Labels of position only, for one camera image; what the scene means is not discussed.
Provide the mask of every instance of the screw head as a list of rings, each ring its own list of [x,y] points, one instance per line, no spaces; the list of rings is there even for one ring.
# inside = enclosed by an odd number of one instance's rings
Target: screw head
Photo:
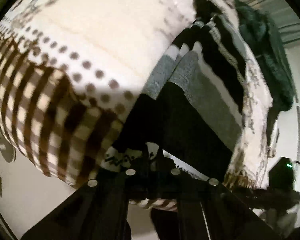
[[[95,179],[88,180],[89,187],[95,187],[97,184],[98,184],[98,182]]]
[[[181,171],[177,168],[172,169],[170,172],[172,175],[179,175],[181,173]]]
[[[132,175],[136,174],[136,171],[134,169],[128,169],[128,170],[126,170],[126,174],[128,176],[132,176]]]
[[[219,181],[217,179],[209,179],[209,184],[212,186],[216,186],[219,184]]]

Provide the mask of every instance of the fabric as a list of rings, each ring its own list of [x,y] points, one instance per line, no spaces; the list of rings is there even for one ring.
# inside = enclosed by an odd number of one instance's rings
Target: fabric
[[[45,175],[80,185],[195,12],[193,0],[73,1],[18,0],[0,22],[0,131]]]
[[[150,216],[160,240],[180,239],[179,219],[176,212],[152,209]]]
[[[209,3],[211,11],[201,13],[220,12],[211,1],[195,0]],[[199,11],[157,63],[101,165],[128,168],[144,144],[153,142],[208,177],[222,181],[227,172],[229,187],[257,187],[267,160],[271,97],[249,47],[228,19],[217,15],[204,23],[209,17]]]
[[[213,21],[189,26],[193,0],[153,1],[18,0],[0,23],[0,132],[75,187],[151,142],[194,177],[258,186],[272,99],[233,5],[209,0]]]
[[[240,33],[252,49],[273,98],[268,114],[267,143],[270,144],[273,125],[280,111],[293,104],[295,85],[279,31],[268,14],[235,0],[240,19]]]
[[[240,0],[263,14],[269,14],[284,45],[300,40],[300,19],[285,0]]]

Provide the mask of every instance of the brown checkered fabric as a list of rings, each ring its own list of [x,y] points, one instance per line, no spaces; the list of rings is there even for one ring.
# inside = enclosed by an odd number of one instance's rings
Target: brown checkered fabric
[[[63,71],[30,62],[35,42],[21,53],[23,37],[4,39],[5,32],[0,31],[0,131],[43,174],[80,185],[98,170],[123,124],[110,110],[81,104]]]

